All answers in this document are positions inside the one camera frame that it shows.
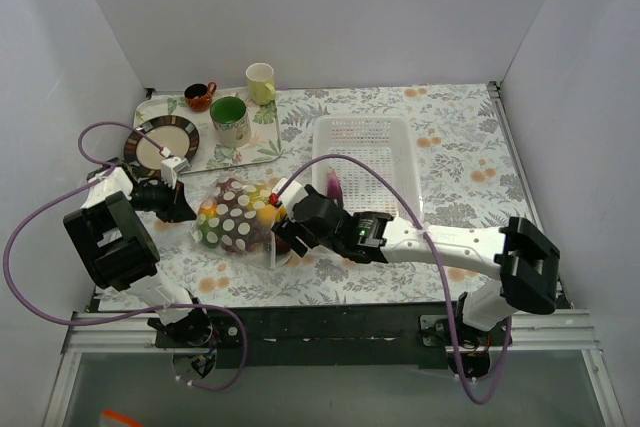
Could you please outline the purple fake eggplant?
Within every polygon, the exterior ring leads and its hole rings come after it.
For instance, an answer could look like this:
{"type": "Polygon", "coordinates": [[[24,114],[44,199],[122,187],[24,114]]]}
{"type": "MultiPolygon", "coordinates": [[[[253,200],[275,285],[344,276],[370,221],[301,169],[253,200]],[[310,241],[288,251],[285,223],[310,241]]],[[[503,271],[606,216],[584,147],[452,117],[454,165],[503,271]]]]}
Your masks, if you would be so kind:
{"type": "Polygon", "coordinates": [[[326,196],[338,207],[344,207],[344,197],[341,182],[333,169],[327,173],[326,196]]]}

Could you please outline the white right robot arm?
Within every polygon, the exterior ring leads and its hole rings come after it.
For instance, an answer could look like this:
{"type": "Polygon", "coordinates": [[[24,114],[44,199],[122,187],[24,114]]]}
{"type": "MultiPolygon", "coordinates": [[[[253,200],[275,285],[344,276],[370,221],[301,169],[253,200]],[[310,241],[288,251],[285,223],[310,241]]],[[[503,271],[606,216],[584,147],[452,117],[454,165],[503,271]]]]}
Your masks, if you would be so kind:
{"type": "Polygon", "coordinates": [[[292,183],[269,198],[285,215],[272,230],[297,255],[322,246],[358,264],[440,263],[487,277],[464,293],[452,320],[454,336],[475,344],[522,311],[550,315],[557,305],[559,249],[526,218],[499,228],[417,228],[382,212],[350,214],[312,186],[292,183]]]}

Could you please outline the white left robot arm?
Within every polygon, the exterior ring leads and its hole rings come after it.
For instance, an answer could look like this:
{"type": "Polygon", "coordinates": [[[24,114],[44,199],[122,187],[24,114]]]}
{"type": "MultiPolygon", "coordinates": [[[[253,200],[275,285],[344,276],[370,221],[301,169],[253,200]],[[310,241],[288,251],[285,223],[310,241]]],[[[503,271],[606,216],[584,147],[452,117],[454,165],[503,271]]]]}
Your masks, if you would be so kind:
{"type": "Polygon", "coordinates": [[[112,288],[158,306],[152,327],[193,347],[212,340],[206,310],[184,287],[158,267],[160,254],[138,216],[152,212],[165,223],[194,221],[184,184],[157,178],[137,179],[125,166],[104,167],[88,175],[89,193],[63,225],[97,287],[112,288]]]}

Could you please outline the polka dot zip top bag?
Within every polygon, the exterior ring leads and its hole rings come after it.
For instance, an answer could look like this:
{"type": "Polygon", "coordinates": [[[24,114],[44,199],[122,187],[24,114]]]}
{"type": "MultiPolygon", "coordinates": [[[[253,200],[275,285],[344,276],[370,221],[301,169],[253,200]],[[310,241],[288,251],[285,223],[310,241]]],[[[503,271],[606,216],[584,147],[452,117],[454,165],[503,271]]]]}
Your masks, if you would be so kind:
{"type": "MultiPolygon", "coordinates": [[[[265,228],[256,217],[256,211],[265,205],[272,205],[269,197],[271,188],[264,182],[248,181],[234,176],[219,176],[199,205],[211,199],[217,204],[217,213],[222,222],[222,236],[219,245],[210,249],[194,240],[194,221],[191,236],[195,244],[209,254],[234,258],[239,262],[256,267],[275,267],[286,263],[292,251],[284,255],[276,254],[275,236],[271,228],[265,228]]],[[[281,209],[283,220],[286,210],[281,209]]]]}

